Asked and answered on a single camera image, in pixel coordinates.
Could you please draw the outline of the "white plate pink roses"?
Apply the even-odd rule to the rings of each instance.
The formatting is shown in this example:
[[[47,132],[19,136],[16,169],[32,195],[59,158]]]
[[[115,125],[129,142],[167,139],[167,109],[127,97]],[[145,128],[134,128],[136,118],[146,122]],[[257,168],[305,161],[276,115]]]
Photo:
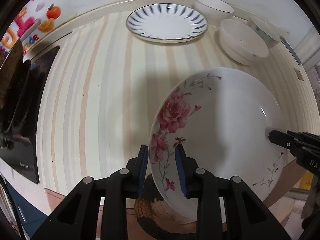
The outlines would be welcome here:
[[[239,176],[261,199],[275,187],[286,150],[268,133],[284,131],[272,93],[255,77],[232,68],[202,70],[180,82],[164,99],[152,124],[151,173],[158,191],[177,213],[196,219],[197,201],[183,195],[175,161],[187,156],[213,175]]]

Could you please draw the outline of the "dark blue phone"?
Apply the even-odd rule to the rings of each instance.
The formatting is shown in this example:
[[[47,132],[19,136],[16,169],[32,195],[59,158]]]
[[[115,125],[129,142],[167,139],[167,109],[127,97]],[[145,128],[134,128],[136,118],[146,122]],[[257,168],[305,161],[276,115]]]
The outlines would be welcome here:
[[[287,50],[290,52],[290,54],[293,56],[296,63],[300,66],[302,64],[302,62],[301,62],[300,58],[298,57],[298,55],[296,54],[296,52],[294,51],[294,49],[290,46],[288,41],[282,36],[280,36],[280,40],[283,43],[283,45],[287,48]]]

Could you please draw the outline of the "black induction cooktop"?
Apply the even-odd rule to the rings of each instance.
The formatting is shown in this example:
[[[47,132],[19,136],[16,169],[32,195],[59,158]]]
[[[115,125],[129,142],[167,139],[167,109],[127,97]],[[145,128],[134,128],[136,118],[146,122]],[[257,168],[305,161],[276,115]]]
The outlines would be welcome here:
[[[1,65],[1,159],[35,184],[39,183],[36,132],[48,74],[60,47],[35,61],[25,60],[16,42]]]

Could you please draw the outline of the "white blue-striped plate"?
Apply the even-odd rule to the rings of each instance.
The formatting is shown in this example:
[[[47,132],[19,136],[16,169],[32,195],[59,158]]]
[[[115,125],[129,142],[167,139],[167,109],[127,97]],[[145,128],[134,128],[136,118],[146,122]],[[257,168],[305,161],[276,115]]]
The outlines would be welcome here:
[[[126,19],[136,37],[155,43],[182,43],[199,38],[208,29],[206,18],[180,4],[157,3],[143,6]]]

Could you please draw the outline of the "white bowl dark rim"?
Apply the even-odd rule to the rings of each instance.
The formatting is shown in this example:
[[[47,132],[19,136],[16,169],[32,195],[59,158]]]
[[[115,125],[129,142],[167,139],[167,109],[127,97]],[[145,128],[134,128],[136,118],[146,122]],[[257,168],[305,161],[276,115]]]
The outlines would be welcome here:
[[[222,0],[195,0],[194,9],[206,18],[208,24],[216,27],[235,13],[234,8]]]

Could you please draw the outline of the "colourful fruit wall sticker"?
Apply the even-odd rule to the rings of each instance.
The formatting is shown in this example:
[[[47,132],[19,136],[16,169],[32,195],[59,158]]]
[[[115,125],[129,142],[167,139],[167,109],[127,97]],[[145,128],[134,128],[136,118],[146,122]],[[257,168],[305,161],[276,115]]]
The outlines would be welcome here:
[[[17,41],[21,41],[23,54],[54,30],[61,19],[59,0],[30,0],[17,14],[1,39],[1,55],[8,55]]]

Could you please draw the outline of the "small brown card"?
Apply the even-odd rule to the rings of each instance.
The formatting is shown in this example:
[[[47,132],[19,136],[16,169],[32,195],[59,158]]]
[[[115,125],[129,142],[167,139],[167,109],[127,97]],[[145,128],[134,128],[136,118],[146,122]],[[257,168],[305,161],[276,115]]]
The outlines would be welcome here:
[[[299,80],[301,80],[301,81],[304,81],[304,78],[303,78],[303,76],[302,76],[301,71],[298,70],[297,68],[294,68],[294,71],[295,71],[295,74],[296,74],[297,78],[298,78]]]

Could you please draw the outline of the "white bowl grey band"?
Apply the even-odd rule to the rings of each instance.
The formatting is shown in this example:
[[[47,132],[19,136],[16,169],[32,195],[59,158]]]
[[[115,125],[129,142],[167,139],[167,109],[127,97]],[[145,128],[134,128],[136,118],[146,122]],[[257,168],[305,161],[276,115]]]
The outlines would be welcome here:
[[[247,25],[264,40],[268,48],[274,47],[281,41],[274,29],[257,16],[249,15]]]

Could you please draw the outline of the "plain white bowl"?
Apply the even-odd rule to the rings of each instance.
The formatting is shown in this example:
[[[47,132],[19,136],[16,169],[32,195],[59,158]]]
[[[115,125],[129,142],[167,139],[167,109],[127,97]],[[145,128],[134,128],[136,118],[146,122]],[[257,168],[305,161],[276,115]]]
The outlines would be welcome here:
[[[231,59],[245,66],[268,58],[270,53],[264,40],[253,29],[231,18],[221,22],[219,41]]]

